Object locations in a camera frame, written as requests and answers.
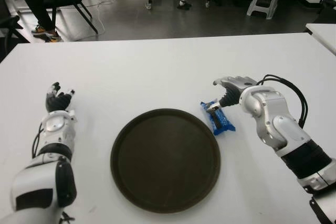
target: gray floor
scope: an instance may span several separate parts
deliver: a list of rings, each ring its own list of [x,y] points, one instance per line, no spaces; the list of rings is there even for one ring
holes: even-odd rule
[[[75,40],[128,40],[162,39],[206,36],[231,36],[272,33],[298,33],[306,23],[317,17],[316,9],[306,8],[296,0],[280,0],[272,20],[263,14],[246,16],[249,5],[243,2],[237,7],[232,0],[223,0],[223,6],[211,3],[205,8],[205,0],[190,0],[189,11],[176,9],[178,0],[153,0],[152,10],[147,10],[147,0],[83,0],[93,15],[93,23],[101,35],[93,30],[73,8],[62,8],[57,14],[57,29],[64,41]],[[31,42],[44,42],[34,38],[30,30],[36,25],[32,13],[21,13],[22,34]]]

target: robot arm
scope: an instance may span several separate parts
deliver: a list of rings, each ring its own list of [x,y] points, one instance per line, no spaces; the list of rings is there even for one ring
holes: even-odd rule
[[[14,178],[11,203],[14,213],[0,220],[1,224],[61,223],[73,220],[63,208],[72,204],[77,191],[71,168],[74,152],[76,117],[74,111],[65,111],[74,90],[60,93],[59,83],[54,83],[47,93],[48,115],[42,120],[35,139],[33,159]],[[38,142],[41,148],[38,154]]]
[[[224,77],[214,82],[226,95],[208,111],[240,104],[253,116],[261,141],[272,147],[312,194],[310,206],[322,224],[336,223],[336,159],[330,158],[290,115],[286,99],[271,87],[256,86],[245,77]]]

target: dark brown tray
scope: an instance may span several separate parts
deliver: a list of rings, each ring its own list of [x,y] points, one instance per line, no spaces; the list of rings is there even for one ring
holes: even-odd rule
[[[111,171],[129,201],[172,213],[192,207],[211,191],[220,158],[202,121],[181,110],[158,109],[122,129],[112,148]]]

